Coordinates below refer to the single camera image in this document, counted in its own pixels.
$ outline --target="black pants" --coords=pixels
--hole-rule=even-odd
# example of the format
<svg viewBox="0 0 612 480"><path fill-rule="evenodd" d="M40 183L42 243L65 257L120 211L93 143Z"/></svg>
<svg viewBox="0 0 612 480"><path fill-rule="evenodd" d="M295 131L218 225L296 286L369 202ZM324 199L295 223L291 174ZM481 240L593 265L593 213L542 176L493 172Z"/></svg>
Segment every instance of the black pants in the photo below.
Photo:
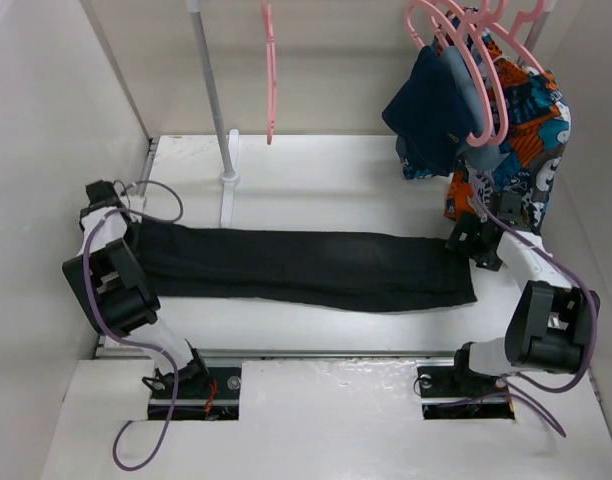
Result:
<svg viewBox="0 0 612 480"><path fill-rule="evenodd" d="M191 229L144 220L137 255L164 297L266 298L364 312L476 301L445 240L376 233Z"/></svg>

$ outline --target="bolt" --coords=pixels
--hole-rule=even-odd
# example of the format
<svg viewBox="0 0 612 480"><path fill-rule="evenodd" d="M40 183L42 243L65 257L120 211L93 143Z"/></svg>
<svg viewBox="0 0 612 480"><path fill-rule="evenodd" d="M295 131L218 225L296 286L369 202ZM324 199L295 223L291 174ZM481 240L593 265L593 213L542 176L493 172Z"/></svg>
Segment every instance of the bolt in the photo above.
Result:
<svg viewBox="0 0 612 480"><path fill-rule="evenodd" d="M422 387L424 390L428 390L430 387L433 386L431 380L432 378L430 375L428 375L427 373L423 373L419 376L419 386Z"/></svg>
<svg viewBox="0 0 612 480"><path fill-rule="evenodd" d="M242 379L233 375L228 379L226 385L228 386L229 390L239 390L239 388L242 386Z"/></svg>

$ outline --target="white floor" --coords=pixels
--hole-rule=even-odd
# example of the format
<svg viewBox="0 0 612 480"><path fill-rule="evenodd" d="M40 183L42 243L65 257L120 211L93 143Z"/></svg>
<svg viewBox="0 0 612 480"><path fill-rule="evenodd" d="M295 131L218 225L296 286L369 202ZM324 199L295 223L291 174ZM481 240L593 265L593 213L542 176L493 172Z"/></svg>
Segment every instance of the white floor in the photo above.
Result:
<svg viewBox="0 0 612 480"><path fill-rule="evenodd" d="M386 137L242 137L235 228L446 236L446 181L401 179ZM163 138L151 178L183 197L183 223L216 227L221 164L213 137ZM174 213L154 187L147 211ZM506 272L473 270L479 301L369 315L239 300L162 299L162 315L194 345L291 351L450 351L505 333L519 297ZM580 479L612 480L612 443L591 384L560 396L527 390L552 409L558 438L523 405L517 421L423 421L413 360L244 364L238 422L174 422L160 455L125 474L112 462L123 421L144 419L149 360L82 361L62 409L43 480ZM548 378L563 383L564 378ZM160 422L130 427L120 456L145 458Z"/></svg>
<svg viewBox="0 0 612 480"><path fill-rule="evenodd" d="M145 418L139 380L152 363L82 361L42 480L612 480L612 443L588 382L540 395L567 430L562 439L523 405L515 422L422 420L414 367L397 359L247 362L239 421L173 422L155 460L124 473L111 445L125 420ZM131 425L120 458L143 460L161 425Z"/></svg>

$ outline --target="white pole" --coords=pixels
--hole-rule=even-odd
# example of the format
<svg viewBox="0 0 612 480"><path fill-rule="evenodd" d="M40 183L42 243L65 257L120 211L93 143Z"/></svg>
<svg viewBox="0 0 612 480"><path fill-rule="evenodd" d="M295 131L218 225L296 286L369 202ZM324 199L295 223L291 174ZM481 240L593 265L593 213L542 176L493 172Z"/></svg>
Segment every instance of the white pole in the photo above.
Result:
<svg viewBox="0 0 612 480"><path fill-rule="evenodd" d="M202 14L200 8L200 0L186 0L186 7L193 22L193 30L195 31L195 40L199 48L199 56L202 61L204 73L204 81L206 82L206 93L210 102L210 110L213 114L213 123L215 124L215 133L217 134L217 143L219 151L222 155L224 164L224 174L222 179L224 182L236 182L239 179L239 174L233 168L233 162L230 158L228 149L228 138L224 129L224 120L222 111L219 106L219 98L217 96L217 85L213 76L213 69L210 64L210 56L208 54L208 44L206 42L206 34L204 33L204 24L202 22Z"/></svg>
<svg viewBox="0 0 612 480"><path fill-rule="evenodd" d="M530 27L530 31L528 32L528 36L526 37L526 42L524 42L524 46L528 49L529 52L532 52L537 44L537 40L539 40L539 36L544 29L544 25L546 25L546 20L550 16L550 13L555 10L555 5L557 5L557 0L550 0L544 9L544 13L537 20L533 22L533 25ZM517 61L518 65L523 66L524 61L520 58Z"/></svg>

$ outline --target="plastic hanger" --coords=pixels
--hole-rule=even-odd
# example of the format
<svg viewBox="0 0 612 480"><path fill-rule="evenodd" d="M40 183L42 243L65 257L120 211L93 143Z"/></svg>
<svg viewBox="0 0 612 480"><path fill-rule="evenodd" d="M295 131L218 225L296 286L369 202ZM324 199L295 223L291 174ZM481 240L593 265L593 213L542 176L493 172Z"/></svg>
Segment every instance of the plastic hanger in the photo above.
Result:
<svg viewBox="0 0 612 480"><path fill-rule="evenodd" d="M458 15L458 17L460 18L459 29L456 29L451 23L451 21L444 15L444 13L435 5L437 3L437 0L411 0L410 4L408 5L408 8L406 9L406 26L408 27L408 31L410 33L411 38L421 50L425 46L425 44L419 37L419 34L415 31L415 28L413 27L410 20L410 15L413 9L415 7L421 7L430 14L431 23L434 27L433 29L435 31L435 35L444 48L449 46L448 41L444 37L444 33L449 35L449 37L453 41L454 46L457 47L457 49L462 55L462 58L464 59L464 63L466 64L466 67L470 72L473 82L475 83L477 94L479 96L480 101L482 102L482 106L484 107L484 128L482 130L481 135L479 137L476 137L471 133L466 138L466 141L469 145L473 147L481 147L482 145L485 145L487 143L499 145L504 140L508 132L508 113L506 111L506 102L504 101L502 87L499 83L497 71L495 70L495 65L493 64L490 54L488 53L488 49L484 45L484 41L482 40L481 35L475 35L475 33L479 32L476 32L476 27L470 23L482 23L482 20L484 20L488 16L490 0L482 0L481 7L477 12L464 12L461 7L452 0L442 1L443 3L447 3L452 9L454 9L455 14ZM495 98L498 100L500 129L497 135L495 135L494 137L492 137L493 114L490 109L490 102L488 101L486 86L484 85L484 80L482 79L481 73L477 68L477 63L475 62L475 59L471 55L468 46L464 43L464 36L467 34L471 35L475 47L480 52L482 61L490 75L490 81L493 85Z"/></svg>
<svg viewBox="0 0 612 480"><path fill-rule="evenodd" d="M266 30L266 67L268 69L268 125L266 128L266 143L273 143L275 133L275 113L277 111L277 64L275 57L275 31L273 29L273 13L266 0L261 0L262 19Z"/></svg>
<svg viewBox="0 0 612 480"><path fill-rule="evenodd" d="M481 5L478 8L477 12L473 12L472 10L464 11L462 7L458 5L454 0L430 0L430 1L435 5L438 2L444 4L451 10L451 12L455 16L457 16L457 18L459 18L459 28L457 29L457 35L459 35L459 38L462 41L466 35L469 35L471 40L473 41L473 45L475 46L480 56L482 57L482 63L484 67L486 68L486 74L488 75L488 78L490 79L490 84L493 89L493 94L495 95L495 102L497 103L497 114L499 117L499 128L497 129L497 132L495 132L495 129L491 127L491 136L486 141L486 144L500 145L508 134L508 127L509 127L508 111L506 108L506 101L504 99L504 90L502 88L501 82L499 81L497 70L495 69L495 59L491 58L490 52L488 51L488 48L486 48L486 45L484 44L484 40L482 39L482 32L484 31L484 28L488 26L488 22L496 22L502 17L502 15L504 14L504 11L506 10L506 1L505 0L499 1L497 4L497 8L493 12L490 11L490 0L482 0ZM434 30L438 30L437 21L434 17L431 17L431 23L433 24ZM490 108L490 102L488 100L488 95L486 95L485 100L483 100L482 102L483 102L482 108L484 109L484 111L489 112L491 108Z"/></svg>
<svg viewBox="0 0 612 480"><path fill-rule="evenodd" d="M548 1L549 0L537 0L537 4L533 10L520 10L515 17L515 20L513 20L513 25L510 27L510 30L506 30L498 22L506 10L508 0L499 0L497 10L495 12L489 12L488 15L484 17L482 25L478 27L478 30L481 32L484 27L487 27L491 32L504 40L513 50L515 50L515 52L519 55L519 58L521 58L526 65L533 67L539 73L544 73L544 67L540 65L530 50L528 50L523 43L517 40L517 34L519 33L519 29L523 24L532 23L542 16L542 14L546 11L546 4Z"/></svg>

